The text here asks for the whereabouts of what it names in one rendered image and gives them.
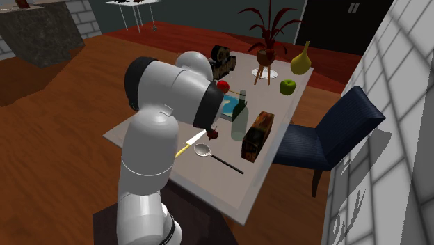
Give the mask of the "blue book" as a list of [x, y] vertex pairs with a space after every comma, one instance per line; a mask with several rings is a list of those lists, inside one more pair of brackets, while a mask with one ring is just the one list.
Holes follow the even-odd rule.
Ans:
[[223, 108], [220, 115], [221, 118], [232, 122], [232, 113], [238, 103], [239, 99], [237, 97], [232, 97], [231, 95], [224, 94]]

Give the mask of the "green glass bottle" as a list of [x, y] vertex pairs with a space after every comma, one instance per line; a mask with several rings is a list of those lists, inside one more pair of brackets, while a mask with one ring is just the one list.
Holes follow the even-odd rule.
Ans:
[[235, 141], [242, 141], [246, 134], [248, 108], [246, 107], [246, 91], [240, 90], [239, 103], [232, 113], [231, 137]]

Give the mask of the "red ball with yellow stick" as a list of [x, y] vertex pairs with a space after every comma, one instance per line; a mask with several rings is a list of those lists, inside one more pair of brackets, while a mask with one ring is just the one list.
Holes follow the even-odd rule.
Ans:
[[233, 91], [233, 90], [230, 90], [230, 85], [226, 82], [226, 81], [224, 81], [224, 80], [220, 80], [220, 81], [218, 81], [217, 83], [216, 83], [216, 85], [217, 85], [217, 87], [219, 88], [219, 89], [221, 89], [222, 90], [222, 92], [223, 92], [223, 94], [227, 94], [228, 92], [231, 92], [231, 93], [234, 93], [234, 94], [239, 94], [238, 92], [235, 92], [235, 91]]

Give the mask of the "brown wooden box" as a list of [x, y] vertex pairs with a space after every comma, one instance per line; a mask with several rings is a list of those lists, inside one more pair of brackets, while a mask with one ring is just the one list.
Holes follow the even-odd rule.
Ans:
[[252, 163], [255, 162], [271, 132], [273, 119], [274, 115], [265, 111], [262, 111], [257, 116], [254, 123], [243, 137], [241, 158]]

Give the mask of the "grey dining table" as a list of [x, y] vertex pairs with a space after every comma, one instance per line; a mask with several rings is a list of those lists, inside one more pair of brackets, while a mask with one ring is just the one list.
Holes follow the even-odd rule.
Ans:
[[[238, 54], [237, 57], [238, 67], [229, 75], [228, 79], [233, 86], [244, 89], [248, 93], [248, 122], [253, 123], [262, 111], [274, 115], [271, 132], [258, 157], [254, 163], [241, 158], [242, 143], [232, 139], [230, 122], [220, 116], [212, 125], [213, 129], [216, 127], [218, 138], [209, 140], [207, 133], [205, 133], [178, 158], [175, 158], [168, 181], [175, 182], [218, 211], [242, 224], [248, 218], [286, 126], [289, 124], [307, 85], [309, 75], [294, 75], [286, 63], [280, 62], [275, 67], [278, 73], [277, 79], [273, 80], [270, 85], [266, 82], [254, 85], [252, 82], [253, 57], [247, 54]], [[280, 82], [285, 79], [293, 80], [297, 84], [291, 95], [280, 93]], [[119, 125], [120, 133], [114, 139], [114, 143], [121, 148], [131, 118]], [[190, 138], [202, 130], [180, 122], [177, 153]], [[213, 157], [197, 155], [194, 146], [199, 143], [208, 145], [213, 155], [242, 170], [244, 174], [232, 170]]]

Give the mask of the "white round coaster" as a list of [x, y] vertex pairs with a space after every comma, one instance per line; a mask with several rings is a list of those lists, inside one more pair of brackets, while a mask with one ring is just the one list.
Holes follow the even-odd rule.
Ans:
[[[252, 75], [253, 76], [257, 76], [257, 73], [258, 73], [258, 68], [255, 68], [253, 71], [252, 71]], [[262, 69], [262, 73], [259, 75], [259, 78], [260, 79], [268, 79], [268, 78], [270, 78], [270, 79], [274, 79], [274, 78], [276, 78], [278, 76], [278, 73], [275, 71], [275, 70], [271, 70], [269, 73], [268, 73], [268, 68], [263, 68]]]

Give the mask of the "green apple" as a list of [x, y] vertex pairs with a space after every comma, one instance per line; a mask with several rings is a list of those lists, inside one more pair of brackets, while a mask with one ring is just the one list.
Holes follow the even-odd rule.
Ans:
[[290, 79], [285, 79], [280, 82], [280, 93], [283, 95], [291, 95], [296, 89], [296, 82]]

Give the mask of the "red potted plant on stand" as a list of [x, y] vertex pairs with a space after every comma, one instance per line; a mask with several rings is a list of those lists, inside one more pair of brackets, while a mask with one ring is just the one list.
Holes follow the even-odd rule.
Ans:
[[257, 69], [257, 74], [255, 76], [255, 82], [254, 85], [257, 84], [258, 79], [262, 77], [263, 71], [266, 68], [267, 69], [267, 84], [270, 85], [271, 82], [271, 64], [274, 62], [277, 54], [275, 51], [276, 46], [283, 47], [284, 53], [287, 54], [287, 48], [281, 43], [276, 40], [276, 37], [279, 33], [284, 35], [283, 29], [286, 26], [289, 26], [290, 24], [298, 24], [302, 23], [303, 21], [300, 19], [292, 19], [288, 22], [285, 22], [281, 27], [278, 27], [278, 23], [283, 17], [283, 15], [290, 11], [290, 10], [296, 10], [295, 8], [282, 8], [277, 12], [274, 19], [271, 20], [271, 14], [272, 14], [272, 0], [268, 0], [268, 21], [267, 24], [264, 22], [264, 18], [259, 10], [256, 8], [246, 8], [239, 13], [244, 12], [252, 12], [255, 13], [261, 20], [260, 24], [254, 24], [250, 27], [250, 31], [253, 29], [260, 29], [262, 32], [262, 41], [256, 42], [253, 44], [249, 49], [248, 52], [251, 52], [254, 49], [258, 49], [257, 51], [257, 62], [259, 64], [259, 67]]

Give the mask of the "dark robot stand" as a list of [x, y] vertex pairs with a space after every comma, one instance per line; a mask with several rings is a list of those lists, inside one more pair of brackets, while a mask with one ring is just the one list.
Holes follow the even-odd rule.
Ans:
[[[239, 245], [220, 212], [173, 181], [161, 199], [182, 228], [181, 245]], [[93, 214], [94, 245], [118, 245], [116, 215], [116, 204]]]

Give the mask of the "yellow gourd vase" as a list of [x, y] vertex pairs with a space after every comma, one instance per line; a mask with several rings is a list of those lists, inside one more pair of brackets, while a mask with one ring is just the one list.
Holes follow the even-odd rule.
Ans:
[[305, 74], [310, 68], [311, 68], [311, 60], [309, 56], [307, 55], [307, 50], [310, 45], [310, 42], [307, 41], [305, 43], [303, 51], [294, 57], [291, 62], [291, 71], [296, 75], [302, 75]]

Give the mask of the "dark blue chair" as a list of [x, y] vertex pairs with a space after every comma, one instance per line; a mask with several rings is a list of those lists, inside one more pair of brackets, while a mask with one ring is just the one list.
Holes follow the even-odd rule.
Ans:
[[273, 163], [312, 169], [312, 197], [322, 172], [331, 171], [386, 117], [359, 86], [345, 93], [316, 127], [288, 125]]

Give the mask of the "white side table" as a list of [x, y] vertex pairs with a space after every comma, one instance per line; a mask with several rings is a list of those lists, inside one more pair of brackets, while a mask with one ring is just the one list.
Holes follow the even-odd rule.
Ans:
[[113, 1], [107, 1], [106, 4], [110, 4], [110, 5], [114, 5], [114, 6], [118, 6], [120, 9], [120, 13], [122, 16], [122, 21], [124, 22], [124, 26], [125, 29], [128, 30], [128, 26], [124, 17], [124, 13], [122, 11], [122, 7], [130, 7], [133, 11], [134, 14], [134, 19], [136, 21], [136, 26], [138, 29], [138, 32], [141, 33], [141, 27], [143, 27], [143, 20], [141, 17], [141, 13], [140, 13], [140, 6], [149, 6], [150, 9], [150, 15], [151, 15], [151, 20], [152, 20], [152, 30], [156, 31], [157, 27], [154, 21], [154, 15], [152, 12], [152, 3], [159, 3], [161, 2], [161, 0], [113, 0]]

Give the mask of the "black door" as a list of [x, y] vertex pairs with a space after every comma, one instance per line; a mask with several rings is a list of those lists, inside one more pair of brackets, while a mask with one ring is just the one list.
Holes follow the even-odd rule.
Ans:
[[363, 55], [394, 0], [307, 0], [297, 45]]

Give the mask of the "dark stone counter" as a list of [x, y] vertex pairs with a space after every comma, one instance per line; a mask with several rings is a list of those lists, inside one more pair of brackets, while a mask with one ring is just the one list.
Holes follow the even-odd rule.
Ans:
[[16, 57], [39, 68], [68, 61], [70, 50], [85, 46], [64, 0], [0, 6], [0, 37]]

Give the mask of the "yellow handled knife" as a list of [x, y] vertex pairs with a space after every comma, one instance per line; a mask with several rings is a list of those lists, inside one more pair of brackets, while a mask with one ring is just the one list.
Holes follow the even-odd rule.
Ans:
[[186, 145], [175, 155], [176, 158], [178, 158], [178, 156], [180, 156], [180, 154], [182, 154], [185, 150], [187, 150], [190, 146], [192, 146], [198, 139], [200, 139], [207, 131], [204, 129], [201, 132], [197, 133], [195, 136], [193, 136], [192, 138], [190, 138], [187, 142]]

